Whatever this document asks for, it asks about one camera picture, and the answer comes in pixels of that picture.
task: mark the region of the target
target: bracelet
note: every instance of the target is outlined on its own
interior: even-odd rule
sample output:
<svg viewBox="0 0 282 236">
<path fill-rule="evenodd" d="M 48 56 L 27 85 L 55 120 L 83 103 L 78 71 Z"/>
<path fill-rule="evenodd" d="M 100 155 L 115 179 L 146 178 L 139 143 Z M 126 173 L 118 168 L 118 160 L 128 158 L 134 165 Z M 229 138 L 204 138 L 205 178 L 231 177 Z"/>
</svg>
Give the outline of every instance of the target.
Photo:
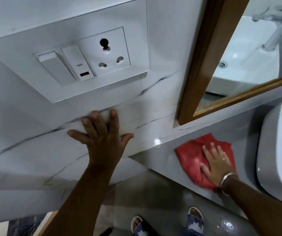
<svg viewBox="0 0 282 236">
<path fill-rule="evenodd" d="M 237 174 L 236 174 L 235 172 L 229 172 L 229 173 L 227 173 L 227 174 L 223 177 L 223 179 L 221 180 L 221 183 L 220 183 L 220 186 L 219 186 L 221 189 L 222 189 L 223 184 L 224 184 L 225 180 L 227 179 L 227 177 L 229 177 L 229 176 L 231 176 L 231 175 L 237 176 Z"/>
</svg>

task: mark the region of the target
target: red cloth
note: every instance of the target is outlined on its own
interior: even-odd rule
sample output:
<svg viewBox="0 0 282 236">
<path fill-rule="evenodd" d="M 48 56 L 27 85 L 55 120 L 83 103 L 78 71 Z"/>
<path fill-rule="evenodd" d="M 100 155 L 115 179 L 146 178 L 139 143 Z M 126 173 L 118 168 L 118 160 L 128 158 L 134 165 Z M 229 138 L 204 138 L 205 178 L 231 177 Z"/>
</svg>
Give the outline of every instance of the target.
<svg viewBox="0 0 282 236">
<path fill-rule="evenodd" d="M 236 171 L 231 144 L 227 142 L 219 142 L 211 133 L 182 144 L 175 149 L 175 152 L 183 170 L 196 185 L 202 188 L 216 190 L 217 187 L 210 182 L 200 170 L 201 162 L 206 166 L 209 166 L 209 163 L 204 156 L 202 146 L 205 145 L 210 151 L 210 143 L 214 143 L 215 146 L 221 146 L 222 150 L 225 151 L 227 156 L 230 158 L 233 168 Z"/>
</svg>

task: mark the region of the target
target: mirror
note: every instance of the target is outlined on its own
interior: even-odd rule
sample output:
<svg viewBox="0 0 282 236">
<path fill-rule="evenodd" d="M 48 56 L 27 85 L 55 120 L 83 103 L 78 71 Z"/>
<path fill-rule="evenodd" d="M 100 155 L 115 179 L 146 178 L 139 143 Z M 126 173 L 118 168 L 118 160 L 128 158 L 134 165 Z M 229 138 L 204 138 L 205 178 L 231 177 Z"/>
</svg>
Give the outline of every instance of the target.
<svg viewBox="0 0 282 236">
<path fill-rule="evenodd" d="M 195 113 L 282 78 L 282 0 L 250 0 Z"/>
</svg>

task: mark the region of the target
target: sandal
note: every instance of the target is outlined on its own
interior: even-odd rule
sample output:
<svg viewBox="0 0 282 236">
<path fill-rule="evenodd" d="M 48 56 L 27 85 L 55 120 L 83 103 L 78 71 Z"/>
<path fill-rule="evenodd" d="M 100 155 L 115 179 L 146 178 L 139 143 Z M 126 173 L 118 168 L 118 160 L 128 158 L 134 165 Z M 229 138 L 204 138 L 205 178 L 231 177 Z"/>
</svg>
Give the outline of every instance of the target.
<svg viewBox="0 0 282 236">
<path fill-rule="evenodd" d="M 141 223 L 133 230 L 133 223 L 135 219 L 139 218 Z M 152 226 L 146 222 L 140 215 L 137 215 L 131 220 L 131 232 L 133 236 L 158 236 L 157 232 L 152 228 Z"/>
<path fill-rule="evenodd" d="M 196 216 L 190 214 L 191 210 L 194 209 L 196 211 L 196 213 L 198 213 L 200 215 L 200 217 L 202 218 L 199 219 Z M 204 229 L 204 223 L 203 223 L 203 216 L 200 212 L 200 210 L 194 206 L 191 206 L 188 210 L 188 214 L 187 214 L 187 231 L 192 235 L 203 235 L 203 229 Z"/>
</svg>

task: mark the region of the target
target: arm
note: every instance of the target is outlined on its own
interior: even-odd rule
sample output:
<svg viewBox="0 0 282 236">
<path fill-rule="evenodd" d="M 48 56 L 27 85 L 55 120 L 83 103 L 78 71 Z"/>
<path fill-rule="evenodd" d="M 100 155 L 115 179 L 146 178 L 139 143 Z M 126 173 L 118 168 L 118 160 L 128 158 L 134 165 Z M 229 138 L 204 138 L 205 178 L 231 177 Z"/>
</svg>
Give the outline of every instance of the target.
<svg viewBox="0 0 282 236">
<path fill-rule="evenodd" d="M 87 134 L 70 130 L 68 135 L 86 144 L 90 161 L 70 197 L 43 236 L 93 235 L 94 226 L 113 171 L 133 134 L 119 138 L 116 110 L 110 111 L 109 130 L 97 111 L 82 118 Z"/>
<path fill-rule="evenodd" d="M 234 172 L 226 153 L 221 147 L 211 144 L 211 152 L 203 147 L 210 169 L 201 164 L 201 170 L 216 186 L 221 187 L 223 177 Z M 237 175 L 229 176 L 222 185 L 222 190 L 228 194 L 244 211 L 249 221 L 261 236 L 282 235 L 282 202 L 254 190 L 241 182 Z"/>
</svg>

